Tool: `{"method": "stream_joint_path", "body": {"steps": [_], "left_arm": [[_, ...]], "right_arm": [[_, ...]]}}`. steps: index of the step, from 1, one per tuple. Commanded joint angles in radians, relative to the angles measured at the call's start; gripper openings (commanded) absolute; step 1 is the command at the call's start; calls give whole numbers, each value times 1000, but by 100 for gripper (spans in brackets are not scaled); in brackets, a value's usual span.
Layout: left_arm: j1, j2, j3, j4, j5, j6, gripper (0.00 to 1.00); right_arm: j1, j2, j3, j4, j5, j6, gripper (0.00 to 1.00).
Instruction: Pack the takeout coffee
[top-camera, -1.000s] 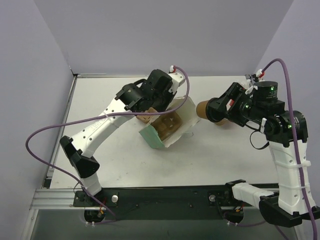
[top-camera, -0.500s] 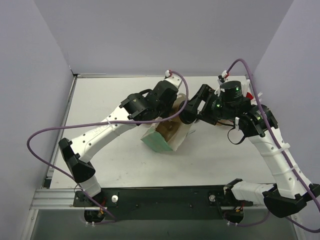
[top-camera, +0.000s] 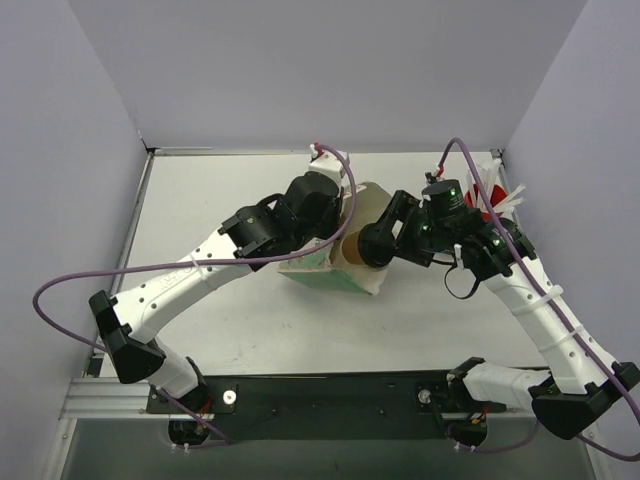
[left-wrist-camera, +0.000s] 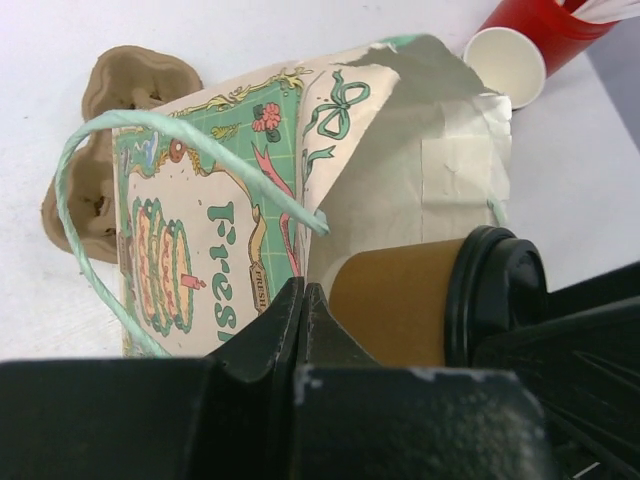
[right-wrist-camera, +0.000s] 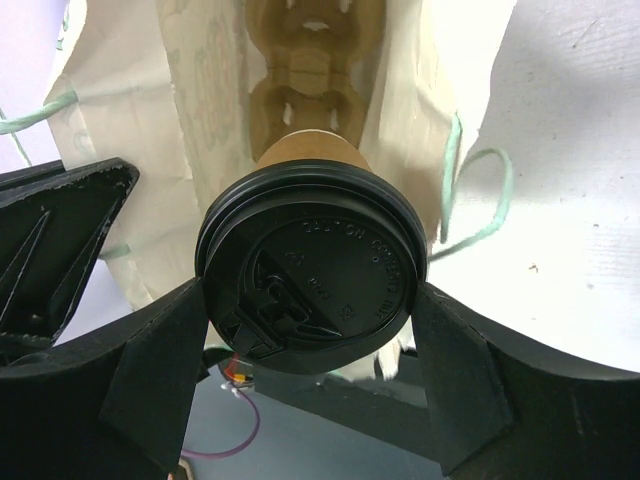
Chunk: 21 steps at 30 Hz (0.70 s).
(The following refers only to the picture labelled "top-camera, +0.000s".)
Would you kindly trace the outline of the brown paper coffee cup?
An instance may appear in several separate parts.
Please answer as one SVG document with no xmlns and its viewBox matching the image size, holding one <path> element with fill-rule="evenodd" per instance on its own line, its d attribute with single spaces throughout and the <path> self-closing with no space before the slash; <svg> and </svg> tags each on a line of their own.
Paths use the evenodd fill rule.
<svg viewBox="0 0 640 480">
<path fill-rule="evenodd" d="M 360 231 L 347 235 L 341 243 L 341 253 L 346 262 L 352 265 L 364 265 L 365 262 L 359 250 Z"/>
</svg>

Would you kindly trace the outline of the black plastic cup lid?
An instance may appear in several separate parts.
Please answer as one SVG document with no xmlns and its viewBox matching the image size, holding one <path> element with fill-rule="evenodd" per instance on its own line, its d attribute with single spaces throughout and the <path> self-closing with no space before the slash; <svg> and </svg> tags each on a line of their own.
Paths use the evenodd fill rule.
<svg viewBox="0 0 640 480">
<path fill-rule="evenodd" d="M 365 265 L 386 267 L 394 257 L 395 237 L 392 230 L 370 223 L 362 228 L 357 240 L 358 253 Z"/>
</svg>

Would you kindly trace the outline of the green paper takeout bag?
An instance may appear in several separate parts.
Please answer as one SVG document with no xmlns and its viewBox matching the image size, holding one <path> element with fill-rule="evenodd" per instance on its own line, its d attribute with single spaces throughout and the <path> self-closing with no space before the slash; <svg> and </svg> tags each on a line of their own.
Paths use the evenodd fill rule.
<svg viewBox="0 0 640 480">
<path fill-rule="evenodd" d="M 342 256 L 341 243 L 347 235 L 377 221 L 389 204 L 391 195 L 374 182 L 359 183 L 355 192 L 356 209 L 344 234 L 331 246 L 280 262 L 277 268 L 279 274 L 317 290 L 367 295 L 379 293 L 388 268 L 349 264 Z"/>
</svg>

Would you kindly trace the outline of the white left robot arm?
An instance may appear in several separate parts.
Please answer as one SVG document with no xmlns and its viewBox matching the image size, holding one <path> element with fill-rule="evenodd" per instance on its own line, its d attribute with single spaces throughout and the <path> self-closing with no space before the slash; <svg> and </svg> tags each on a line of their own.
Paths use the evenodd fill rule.
<svg viewBox="0 0 640 480">
<path fill-rule="evenodd" d="M 261 269 L 260 260 L 287 255 L 338 229 L 342 206 L 338 174 L 308 171 L 283 194 L 240 208 L 182 258 L 182 268 L 109 296 L 89 300 L 106 352 L 123 384 L 142 380 L 169 394 L 183 411 L 204 402 L 195 363 L 162 344 L 158 333 L 183 311 L 225 284 Z"/>
</svg>

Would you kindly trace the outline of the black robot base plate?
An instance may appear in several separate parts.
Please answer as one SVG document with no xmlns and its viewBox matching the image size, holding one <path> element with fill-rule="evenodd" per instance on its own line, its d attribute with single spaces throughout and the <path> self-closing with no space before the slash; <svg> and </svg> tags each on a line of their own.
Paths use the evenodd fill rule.
<svg viewBox="0 0 640 480">
<path fill-rule="evenodd" d="M 503 413 L 455 401 L 443 370 L 208 376 L 203 413 L 234 443 L 257 440 L 440 439 L 449 422 Z"/>
</svg>

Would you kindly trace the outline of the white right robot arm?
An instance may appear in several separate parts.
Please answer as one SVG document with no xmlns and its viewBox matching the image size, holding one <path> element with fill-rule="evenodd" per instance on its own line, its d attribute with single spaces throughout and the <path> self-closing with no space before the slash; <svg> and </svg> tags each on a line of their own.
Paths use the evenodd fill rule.
<svg viewBox="0 0 640 480">
<path fill-rule="evenodd" d="M 576 318 L 518 226 L 485 221 L 456 180 L 427 185 L 422 198 L 396 191 L 361 231 L 358 249 L 371 267 L 394 258 L 428 267 L 437 254 L 451 256 L 453 268 L 470 271 L 506 306 L 546 361 L 545 370 L 465 361 L 447 375 L 461 408 L 491 402 L 528 410 L 550 433 L 571 440 L 639 382 L 638 367 L 607 353 Z"/>
</svg>

